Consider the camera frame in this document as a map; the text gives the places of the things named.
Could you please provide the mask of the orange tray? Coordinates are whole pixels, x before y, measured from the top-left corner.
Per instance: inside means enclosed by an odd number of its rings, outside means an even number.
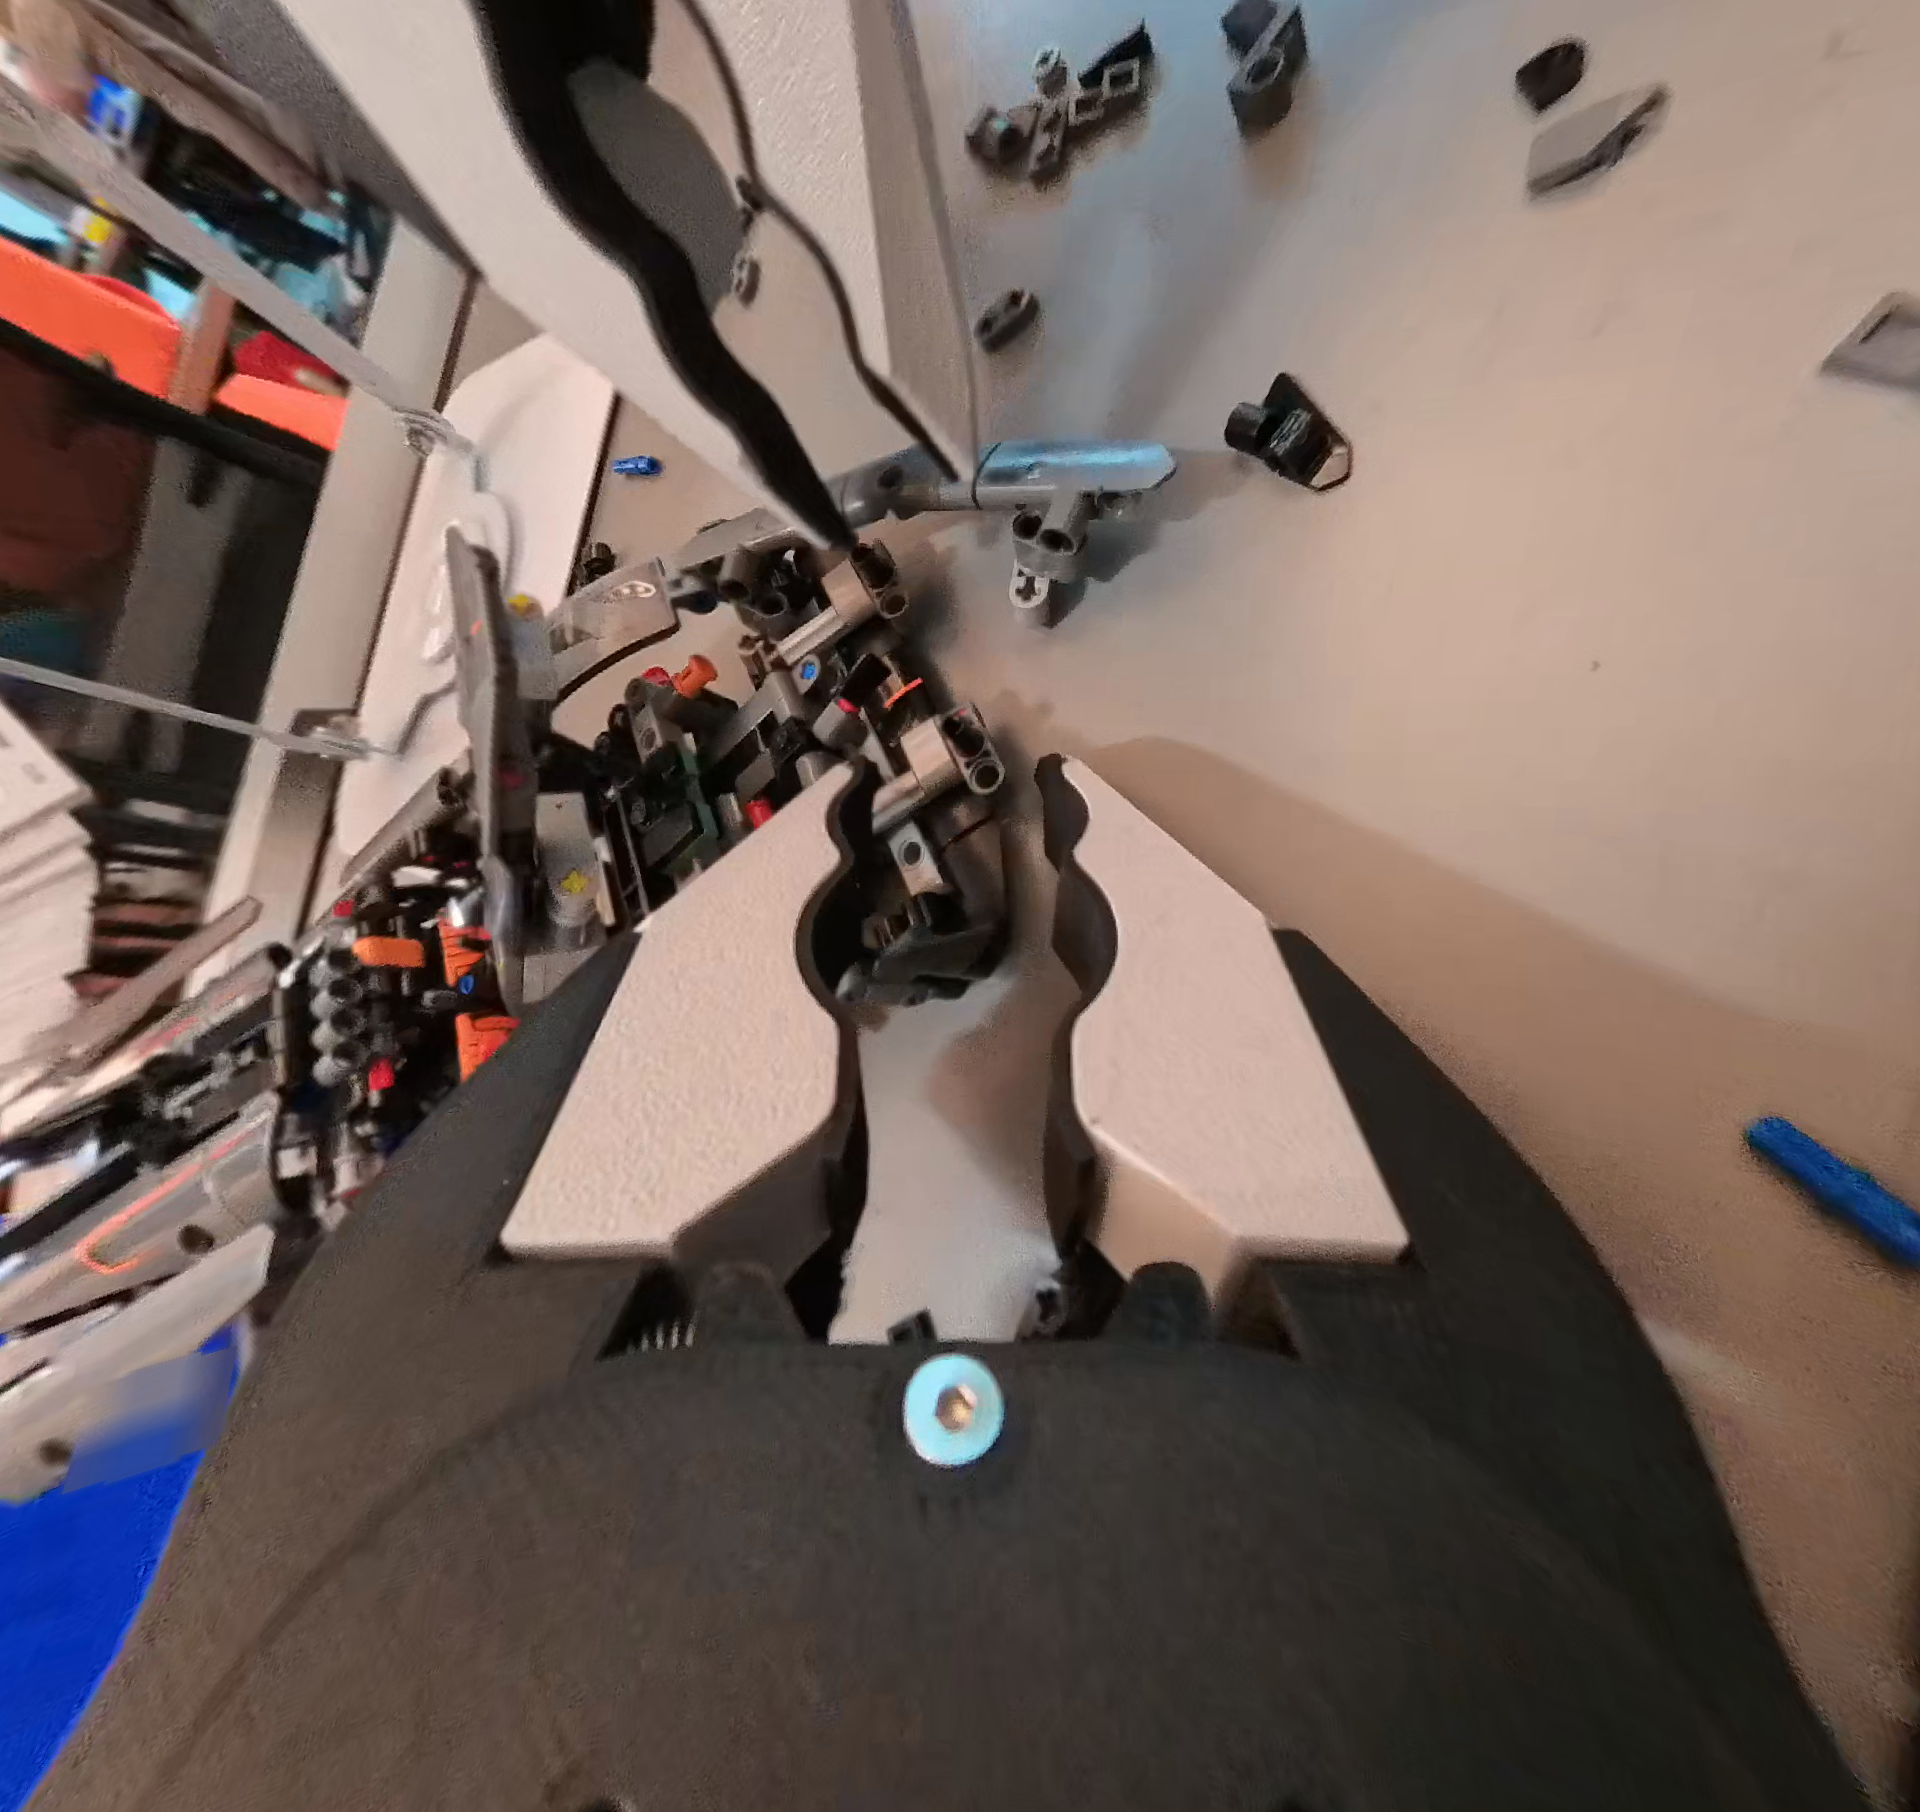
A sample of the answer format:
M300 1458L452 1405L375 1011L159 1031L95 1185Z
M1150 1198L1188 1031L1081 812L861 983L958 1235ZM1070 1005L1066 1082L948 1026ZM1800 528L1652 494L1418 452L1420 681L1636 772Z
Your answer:
M348 397L341 389L282 383L231 373L211 395L211 410L231 412L296 438L331 455L341 440Z
M44 258L2 234L2 317L75 357L172 362L180 321L146 291Z

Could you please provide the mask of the small grey lego liftarm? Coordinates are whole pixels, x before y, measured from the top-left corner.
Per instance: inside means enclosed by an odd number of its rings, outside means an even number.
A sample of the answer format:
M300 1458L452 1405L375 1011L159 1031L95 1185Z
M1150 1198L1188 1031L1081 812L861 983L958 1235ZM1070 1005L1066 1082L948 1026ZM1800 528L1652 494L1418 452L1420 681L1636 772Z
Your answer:
M1669 103L1669 86L1651 84L1548 120L1529 148L1529 200L1545 200L1617 167L1633 146L1659 126Z

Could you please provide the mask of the black triangular lego panel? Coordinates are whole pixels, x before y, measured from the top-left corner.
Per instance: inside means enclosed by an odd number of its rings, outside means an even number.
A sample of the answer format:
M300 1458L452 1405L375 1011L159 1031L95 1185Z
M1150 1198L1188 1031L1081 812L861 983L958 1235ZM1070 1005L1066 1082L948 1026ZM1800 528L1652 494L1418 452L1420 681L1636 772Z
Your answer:
M1289 372L1276 373L1263 397L1236 401L1223 440L1236 455L1316 496L1343 487L1355 471L1353 440Z

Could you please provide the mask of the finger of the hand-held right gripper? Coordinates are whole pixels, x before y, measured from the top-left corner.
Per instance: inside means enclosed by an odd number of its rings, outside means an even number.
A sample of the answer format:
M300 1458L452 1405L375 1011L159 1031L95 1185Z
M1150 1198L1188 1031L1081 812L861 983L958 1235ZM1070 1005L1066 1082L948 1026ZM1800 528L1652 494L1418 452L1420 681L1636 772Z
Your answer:
M852 528L725 340L688 243L600 149L577 73L600 0L276 0L408 181L524 317L817 548Z
M712 140L759 203L763 351L811 455L897 446L972 465L970 321L910 0L671 0L710 60Z

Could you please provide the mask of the blue storage bin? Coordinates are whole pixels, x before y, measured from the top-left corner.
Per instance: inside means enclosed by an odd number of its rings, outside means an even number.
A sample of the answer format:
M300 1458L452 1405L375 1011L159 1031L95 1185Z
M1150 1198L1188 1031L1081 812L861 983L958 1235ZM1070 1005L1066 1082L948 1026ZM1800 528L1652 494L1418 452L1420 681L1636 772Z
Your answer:
M159 1571L201 1452L2 1506L2 1808L28 1803Z

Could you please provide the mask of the long blue lego pin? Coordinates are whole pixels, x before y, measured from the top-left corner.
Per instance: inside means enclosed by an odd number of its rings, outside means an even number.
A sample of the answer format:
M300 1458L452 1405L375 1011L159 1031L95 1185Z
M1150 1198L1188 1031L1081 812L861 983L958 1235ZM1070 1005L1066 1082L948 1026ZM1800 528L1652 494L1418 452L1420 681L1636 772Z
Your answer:
M1768 1166L1891 1261L1918 1269L1918 1210L1862 1166L1829 1150L1788 1117L1767 1114L1745 1141Z

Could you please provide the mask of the grey lego fender assembly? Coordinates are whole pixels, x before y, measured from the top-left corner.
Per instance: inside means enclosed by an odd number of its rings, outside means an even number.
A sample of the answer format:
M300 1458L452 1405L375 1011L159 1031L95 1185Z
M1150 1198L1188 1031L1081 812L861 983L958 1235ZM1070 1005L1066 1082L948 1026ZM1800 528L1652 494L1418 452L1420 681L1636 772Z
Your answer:
M1093 525L1164 487L1179 455L1156 440L1003 438L948 477L922 448L861 463L829 481L850 528L931 514L1001 525L1010 552L1008 603L1049 627L1089 578Z

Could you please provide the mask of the dark grey lego connector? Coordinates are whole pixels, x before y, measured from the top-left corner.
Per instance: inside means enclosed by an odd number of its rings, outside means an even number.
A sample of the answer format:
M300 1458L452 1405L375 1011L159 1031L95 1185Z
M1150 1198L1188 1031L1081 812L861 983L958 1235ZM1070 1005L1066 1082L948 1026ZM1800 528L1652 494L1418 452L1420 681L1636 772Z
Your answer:
M1234 71L1227 86L1240 138L1286 120L1308 67L1308 31L1299 0L1234 0L1219 20Z

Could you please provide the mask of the open instruction booklet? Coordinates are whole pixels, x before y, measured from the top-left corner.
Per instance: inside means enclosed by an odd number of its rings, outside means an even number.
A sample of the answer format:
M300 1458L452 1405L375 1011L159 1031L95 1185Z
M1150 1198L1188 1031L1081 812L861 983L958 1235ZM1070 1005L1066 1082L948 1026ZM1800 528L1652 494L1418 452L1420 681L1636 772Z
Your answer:
M2 1067L81 1005L98 864L82 810L93 791L2 707Z

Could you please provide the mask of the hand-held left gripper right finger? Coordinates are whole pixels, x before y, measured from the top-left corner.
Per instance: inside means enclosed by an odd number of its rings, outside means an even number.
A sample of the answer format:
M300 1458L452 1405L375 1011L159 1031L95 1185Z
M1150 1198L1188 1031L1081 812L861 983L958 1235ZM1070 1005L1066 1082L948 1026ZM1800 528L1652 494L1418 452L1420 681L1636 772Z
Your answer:
M1182 1266L1215 1307L1264 1261L1398 1263L1411 1227L1278 929L1084 759L1034 781L1075 990L1043 1147L1063 1263Z

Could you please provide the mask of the grey lego car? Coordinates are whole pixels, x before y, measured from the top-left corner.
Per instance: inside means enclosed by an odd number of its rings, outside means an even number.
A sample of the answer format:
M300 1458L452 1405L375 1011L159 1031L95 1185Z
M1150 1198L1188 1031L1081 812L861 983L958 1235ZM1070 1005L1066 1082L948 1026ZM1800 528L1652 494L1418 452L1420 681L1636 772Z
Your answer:
M549 614L444 530L455 749L348 855L295 942L118 1009L5 1122L5 1506L201 1449L249 1329L408 1136L614 934L636 932L841 764L881 849L842 992L983 977L1004 766L905 644L878 541L734 524L688 566L597 573Z

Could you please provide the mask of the dark lego connector cluster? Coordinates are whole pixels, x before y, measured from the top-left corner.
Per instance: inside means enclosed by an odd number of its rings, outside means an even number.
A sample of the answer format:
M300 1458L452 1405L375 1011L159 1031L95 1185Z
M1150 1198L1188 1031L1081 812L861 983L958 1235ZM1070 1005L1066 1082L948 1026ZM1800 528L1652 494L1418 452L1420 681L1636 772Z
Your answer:
M1047 188L1086 144L1145 109L1156 63L1150 25L1140 20L1077 66L1047 44L1031 62L1031 92L1017 103L985 103L964 128L964 149L992 173Z

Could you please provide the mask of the grey lego plate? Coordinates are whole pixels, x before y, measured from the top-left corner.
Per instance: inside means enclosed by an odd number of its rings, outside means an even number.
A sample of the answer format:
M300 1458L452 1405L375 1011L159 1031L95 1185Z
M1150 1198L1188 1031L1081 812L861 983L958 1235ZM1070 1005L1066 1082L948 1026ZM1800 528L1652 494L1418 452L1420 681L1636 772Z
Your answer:
M1918 394L1918 293L1882 296L1823 357L1821 373Z

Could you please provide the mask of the white book stand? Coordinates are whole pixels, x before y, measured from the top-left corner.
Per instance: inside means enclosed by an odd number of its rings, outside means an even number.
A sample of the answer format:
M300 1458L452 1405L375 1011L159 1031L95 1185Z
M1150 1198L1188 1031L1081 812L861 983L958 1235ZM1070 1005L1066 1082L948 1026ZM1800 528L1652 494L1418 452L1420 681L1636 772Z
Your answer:
M612 382L557 338L530 335L434 401L455 330L438 312L460 300L460 274L408 223L396 223L375 316L423 317L437 364L396 370L12 73L5 123L348 389L260 707L276 736L262 745L272 785L320 785L327 841L348 854L386 829L469 743L455 698L444 535L492 552L509 595L557 609L604 468Z

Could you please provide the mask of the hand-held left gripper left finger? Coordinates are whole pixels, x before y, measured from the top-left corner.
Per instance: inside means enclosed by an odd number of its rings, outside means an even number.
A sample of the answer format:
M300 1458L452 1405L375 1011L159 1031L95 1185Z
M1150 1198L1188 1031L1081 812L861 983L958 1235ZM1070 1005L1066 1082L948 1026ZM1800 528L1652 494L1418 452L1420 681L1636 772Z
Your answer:
M517 1261L802 1266L858 1103L814 935L876 778L838 764L652 914L501 1227Z

